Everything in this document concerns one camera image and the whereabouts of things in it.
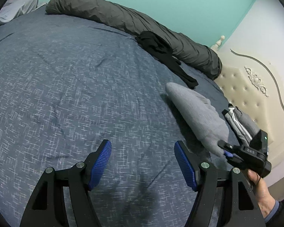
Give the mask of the person's right hand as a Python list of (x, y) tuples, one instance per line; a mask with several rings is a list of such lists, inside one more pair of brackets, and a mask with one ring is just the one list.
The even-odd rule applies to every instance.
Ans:
[(266, 219), (272, 213), (275, 213), (279, 203), (271, 196), (266, 182), (254, 171), (247, 170), (248, 178), (255, 184), (255, 198), (263, 215)]

